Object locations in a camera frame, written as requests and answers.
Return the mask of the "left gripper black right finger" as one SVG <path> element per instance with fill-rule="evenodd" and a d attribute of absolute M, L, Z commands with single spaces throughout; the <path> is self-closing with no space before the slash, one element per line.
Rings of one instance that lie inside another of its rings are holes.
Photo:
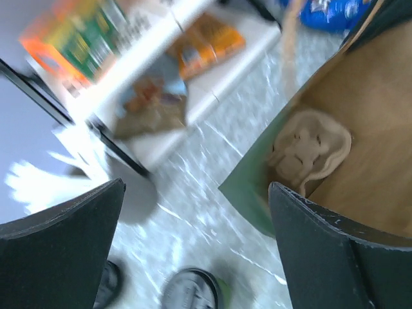
<path fill-rule="evenodd" d="M 411 308 L 411 239 L 273 182 L 268 202 L 294 308 Z"/>

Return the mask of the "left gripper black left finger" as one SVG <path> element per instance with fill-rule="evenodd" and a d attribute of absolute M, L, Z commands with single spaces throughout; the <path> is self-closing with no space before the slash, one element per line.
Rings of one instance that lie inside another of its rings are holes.
<path fill-rule="evenodd" d="M 126 191 L 117 178 L 1 225 L 1 308 L 92 308 Z"/>

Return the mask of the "brown two-cup carrier tray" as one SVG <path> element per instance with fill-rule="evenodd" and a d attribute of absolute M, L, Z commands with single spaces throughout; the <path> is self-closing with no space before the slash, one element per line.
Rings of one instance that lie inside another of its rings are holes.
<path fill-rule="evenodd" d="M 266 160 L 268 181 L 309 197 L 346 159 L 350 131 L 330 115 L 300 109 L 281 127 Z"/>

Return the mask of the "green paper gift bag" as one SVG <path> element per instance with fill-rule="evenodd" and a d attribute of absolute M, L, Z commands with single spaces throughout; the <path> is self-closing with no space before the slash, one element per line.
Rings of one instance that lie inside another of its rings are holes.
<path fill-rule="evenodd" d="M 271 121 L 220 185 L 255 228 L 269 225 L 271 143 L 293 112 L 325 112 L 351 135 L 343 164 L 311 187 L 309 199 L 390 234 L 411 235 L 411 2 L 374 1 L 327 61 Z"/>

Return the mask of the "black plastic cup lid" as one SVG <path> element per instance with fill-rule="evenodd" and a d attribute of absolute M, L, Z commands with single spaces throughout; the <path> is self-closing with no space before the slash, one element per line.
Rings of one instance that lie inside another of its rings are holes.
<path fill-rule="evenodd" d="M 221 285 L 210 272 L 200 268 L 185 268 L 175 273 L 165 284 L 160 300 L 161 309 L 224 309 Z"/>

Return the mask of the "green paper coffee cup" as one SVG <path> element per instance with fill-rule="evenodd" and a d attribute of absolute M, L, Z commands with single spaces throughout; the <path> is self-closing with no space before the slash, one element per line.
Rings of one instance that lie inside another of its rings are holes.
<path fill-rule="evenodd" d="M 231 288 L 230 286 L 222 279 L 216 278 L 218 284 L 218 309 L 229 309 L 231 302 Z"/>

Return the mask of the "brown snack packet under shelf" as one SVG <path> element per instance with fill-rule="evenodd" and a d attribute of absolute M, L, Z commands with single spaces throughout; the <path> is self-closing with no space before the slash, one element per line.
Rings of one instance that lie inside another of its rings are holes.
<path fill-rule="evenodd" d="M 178 77 L 143 76 L 120 97 L 115 138 L 181 129 L 186 126 L 187 88 Z"/>

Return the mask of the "cream checkered two-tier shelf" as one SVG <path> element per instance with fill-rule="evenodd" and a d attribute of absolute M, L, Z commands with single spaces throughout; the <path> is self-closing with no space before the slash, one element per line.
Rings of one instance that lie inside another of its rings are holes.
<path fill-rule="evenodd" d="M 87 123 L 140 176 L 167 156 L 275 45 L 281 25 L 259 1 L 2 1 L 25 25 L 29 70 L 1 76 L 57 122 Z"/>

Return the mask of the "orange yellow crayon box left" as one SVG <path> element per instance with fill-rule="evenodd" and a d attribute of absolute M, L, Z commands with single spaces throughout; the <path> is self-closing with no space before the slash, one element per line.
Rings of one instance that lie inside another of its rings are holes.
<path fill-rule="evenodd" d="M 118 57 L 132 1 L 57 1 L 20 36 L 48 73 L 90 85 Z"/>

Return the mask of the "blue Doritos chip bag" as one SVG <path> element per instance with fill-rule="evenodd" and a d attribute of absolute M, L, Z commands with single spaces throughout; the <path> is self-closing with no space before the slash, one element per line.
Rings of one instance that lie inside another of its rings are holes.
<path fill-rule="evenodd" d="M 344 33 L 355 27 L 370 4 L 367 0 L 304 1 L 299 18 L 308 28 Z"/>

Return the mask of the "orange snack packet lower shelf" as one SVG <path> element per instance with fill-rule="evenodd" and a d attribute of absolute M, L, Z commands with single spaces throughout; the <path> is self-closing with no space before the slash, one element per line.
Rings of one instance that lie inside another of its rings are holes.
<path fill-rule="evenodd" d="M 189 80 L 242 50 L 245 38 L 230 24 L 201 15 L 169 48 L 177 60 L 180 77 Z"/>

